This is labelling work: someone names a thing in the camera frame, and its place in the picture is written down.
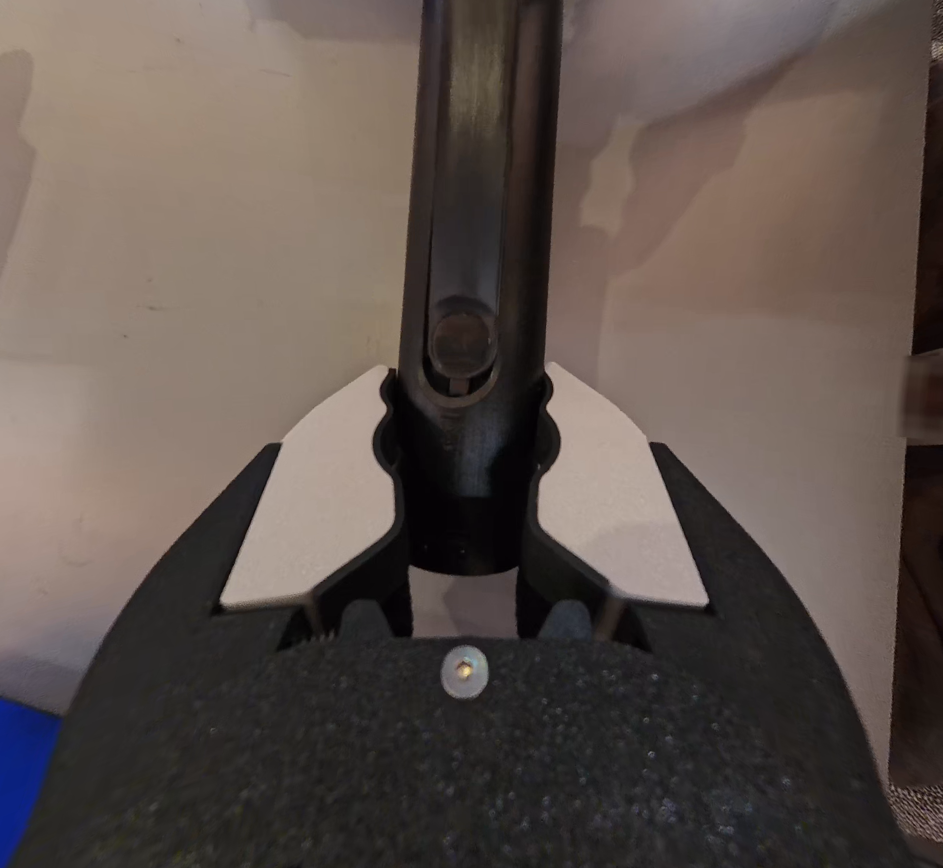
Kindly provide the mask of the black remote control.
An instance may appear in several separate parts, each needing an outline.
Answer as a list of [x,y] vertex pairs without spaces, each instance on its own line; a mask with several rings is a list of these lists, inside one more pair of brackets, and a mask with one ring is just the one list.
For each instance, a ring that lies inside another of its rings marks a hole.
[[563,0],[522,0],[511,109],[497,359],[449,396],[426,354],[441,0],[423,0],[397,369],[410,563],[487,576],[520,560],[543,394]]

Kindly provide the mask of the blue plastic bin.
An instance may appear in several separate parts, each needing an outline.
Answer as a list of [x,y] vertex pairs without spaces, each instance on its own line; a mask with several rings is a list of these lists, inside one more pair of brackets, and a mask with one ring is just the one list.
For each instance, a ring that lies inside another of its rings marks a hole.
[[45,778],[61,720],[1,699],[1,866],[26,830]]

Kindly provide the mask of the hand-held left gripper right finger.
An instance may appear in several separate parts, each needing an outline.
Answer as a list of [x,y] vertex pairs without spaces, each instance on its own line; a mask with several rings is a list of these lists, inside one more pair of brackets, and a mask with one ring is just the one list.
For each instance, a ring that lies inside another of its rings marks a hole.
[[582,604],[590,636],[645,636],[642,613],[704,617],[710,598],[648,438],[548,363],[518,569],[518,634]]

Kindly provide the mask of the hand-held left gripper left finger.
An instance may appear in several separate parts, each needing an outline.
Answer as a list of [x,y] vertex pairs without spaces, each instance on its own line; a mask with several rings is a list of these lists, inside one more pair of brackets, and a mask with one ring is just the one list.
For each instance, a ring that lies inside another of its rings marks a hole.
[[408,628],[394,395],[395,372],[373,367],[286,434],[222,589],[225,612],[302,607],[313,628],[339,628],[363,599]]

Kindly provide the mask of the grey desk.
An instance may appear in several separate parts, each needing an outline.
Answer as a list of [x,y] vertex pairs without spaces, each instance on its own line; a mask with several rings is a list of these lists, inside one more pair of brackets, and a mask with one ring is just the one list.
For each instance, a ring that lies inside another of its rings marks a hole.
[[[2,697],[376,364],[421,0],[2,0]],[[565,0],[548,355],[776,562],[888,760],[933,0]]]

